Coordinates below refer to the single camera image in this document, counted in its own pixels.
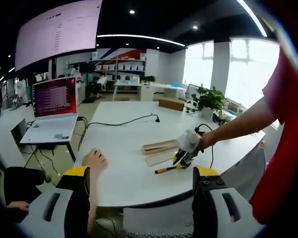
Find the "cardboard box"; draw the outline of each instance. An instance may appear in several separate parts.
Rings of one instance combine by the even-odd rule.
[[[181,112],[184,108],[184,102],[173,98],[160,98],[159,107],[169,108]]]

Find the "potted plant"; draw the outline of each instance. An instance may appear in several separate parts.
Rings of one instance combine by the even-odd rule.
[[[212,89],[200,87],[197,89],[197,94],[192,94],[192,98],[192,101],[187,102],[188,104],[192,104],[192,107],[186,107],[187,113],[201,111],[201,116],[211,118],[215,110],[222,112],[224,107],[225,97],[214,86]]]
[[[153,75],[151,75],[151,76],[141,76],[140,77],[140,82],[154,83],[155,82],[155,77]]]

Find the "monitor screen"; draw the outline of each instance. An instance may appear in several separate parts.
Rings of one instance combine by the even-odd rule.
[[[35,117],[76,113],[75,77],[45,81],[33,85]]]
[[[44,12],[21,26],[15,70],[58,54],[94,49],[102,0],[69,3]]]

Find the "black ceiling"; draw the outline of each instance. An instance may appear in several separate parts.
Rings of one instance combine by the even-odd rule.
[[[33,17],[75,0],[0,1],[0,77],[14,66],[18,30]],[[98,35],[135,34],[173,40],[185,45],[230,36],[261,36],[236,0],[103,0]],[[273,34],[265,27],[269,37]],[[183,49],[170,43],[139,38],[98,38],[100,48],[151,48],[171,53]]]

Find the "laptop screen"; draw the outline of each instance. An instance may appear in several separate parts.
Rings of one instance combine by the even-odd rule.
[[[33,85],[34,116],[76,113],[76,78],[67,77]]]

